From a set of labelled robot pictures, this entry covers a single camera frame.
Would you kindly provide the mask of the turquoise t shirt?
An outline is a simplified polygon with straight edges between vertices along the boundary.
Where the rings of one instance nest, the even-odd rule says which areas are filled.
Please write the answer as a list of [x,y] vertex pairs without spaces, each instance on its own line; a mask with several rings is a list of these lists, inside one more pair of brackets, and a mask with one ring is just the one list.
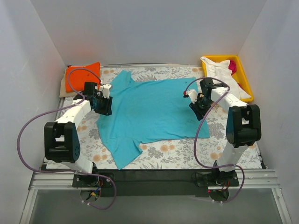
[[118,169],[142,153],[141,143],[194,138],[196,132],[199,138],[210,137],[208,124],[198,128],[190,100],[183,97],[187,85],[197,88],[194,78],[136,82],[131,75],[123,70],[111,82],[112,114],[96,122]]

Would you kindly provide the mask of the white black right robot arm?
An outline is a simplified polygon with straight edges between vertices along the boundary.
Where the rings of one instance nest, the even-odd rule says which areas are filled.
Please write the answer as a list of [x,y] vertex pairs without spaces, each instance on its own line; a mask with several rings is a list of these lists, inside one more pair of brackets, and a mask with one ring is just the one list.
[[248,147],[261,139],[260,108],[249,105],[232,93],[223,81],[203,77],[200,81],[201,92],[186,88],[183,96],[191,100],[189,107],[203,125],[214,106],[219,105],[228,114],[226,123],[227,143],[222,155],[214,162],[208,179],[216,185],[228,185],[236,181],[237,163]]

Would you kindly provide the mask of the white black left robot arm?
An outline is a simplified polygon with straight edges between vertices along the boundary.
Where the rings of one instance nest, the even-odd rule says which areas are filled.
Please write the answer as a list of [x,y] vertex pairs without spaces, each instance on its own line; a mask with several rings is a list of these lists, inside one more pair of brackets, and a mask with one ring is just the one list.
[[97,173],[95,163],[81,153],[77,128],[91,111],[105,116],[112,114],[111,88],[111,84],[86,82],[84,90],[74,97],[72,107],[44,126],[46,159],[67,166],[76,173],[79,182],[90,187],[102,185],[104,178]]

